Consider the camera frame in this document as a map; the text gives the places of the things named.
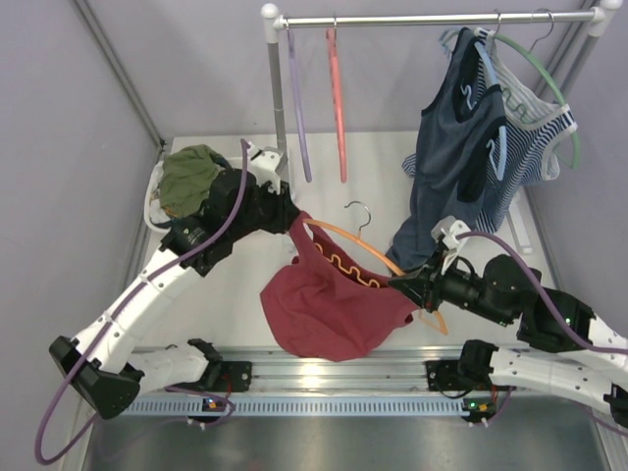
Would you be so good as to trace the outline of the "red tank top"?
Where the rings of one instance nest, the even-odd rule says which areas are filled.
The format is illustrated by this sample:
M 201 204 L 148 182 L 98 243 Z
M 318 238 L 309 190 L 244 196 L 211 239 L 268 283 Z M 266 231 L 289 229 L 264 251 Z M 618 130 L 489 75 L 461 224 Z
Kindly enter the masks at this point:
M 416 306 L 388 279 L 360 267 L 302 211 L 288 235 L 297 255 L 260 292 L 277 344 L 305 358 L 366 356 L 413 321 Z

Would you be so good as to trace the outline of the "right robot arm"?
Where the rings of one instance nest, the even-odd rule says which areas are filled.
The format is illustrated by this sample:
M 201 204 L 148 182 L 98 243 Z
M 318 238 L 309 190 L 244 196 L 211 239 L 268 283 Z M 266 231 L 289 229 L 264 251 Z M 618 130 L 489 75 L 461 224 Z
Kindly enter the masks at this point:
M 538 270 L 499 255 L 478 275 L 471 267 L 444 270 L 434 256 L 389 285 L 428 312 L 447 303 L 502 327 L 516 324 L 517 339 L 544 353 L 467 340 L 446 375 L 429 366 L 432 388 L 532 390 L 586 405 L 626 426 L 627 339 L 575 296 L 542 287 Z

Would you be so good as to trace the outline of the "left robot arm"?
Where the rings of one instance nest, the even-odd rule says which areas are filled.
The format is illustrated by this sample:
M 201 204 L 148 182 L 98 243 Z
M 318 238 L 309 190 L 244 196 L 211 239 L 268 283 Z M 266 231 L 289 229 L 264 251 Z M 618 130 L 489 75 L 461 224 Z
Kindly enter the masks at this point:
M 168 387 L 219 391 L 226 363 L 211 342 L 191 339 L 143 353 L 135 348 L 187 288 L 232 254 L 237 241 L 257 231 L 284 234 L 298 214 L 288 182 L 240 169 L 223 172 L 200 210 L 171 226 L 108 310 L 79 334 L 51 343 L 57 367 L 104 420 L 122 414 L 137 397 Z

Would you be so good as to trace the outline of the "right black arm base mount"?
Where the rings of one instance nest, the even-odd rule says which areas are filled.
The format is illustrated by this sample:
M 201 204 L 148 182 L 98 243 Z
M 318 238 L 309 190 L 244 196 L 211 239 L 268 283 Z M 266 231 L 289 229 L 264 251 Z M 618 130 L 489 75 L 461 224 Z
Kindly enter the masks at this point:
M 457 372 L 457 361 L 442 359 L 425 363 L 428 390 L 451 399 L 459 399 L 470 393 Z

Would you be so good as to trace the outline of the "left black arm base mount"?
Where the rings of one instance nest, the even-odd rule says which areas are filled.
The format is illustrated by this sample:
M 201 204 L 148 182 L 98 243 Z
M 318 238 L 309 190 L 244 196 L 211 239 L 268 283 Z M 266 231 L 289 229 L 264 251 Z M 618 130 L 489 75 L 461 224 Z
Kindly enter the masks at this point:
M 244 393 L 251 384 L 252 367 L 249 361 L 213 361 L 198 380 L 174 384 L 172 388 L 201 393 Z

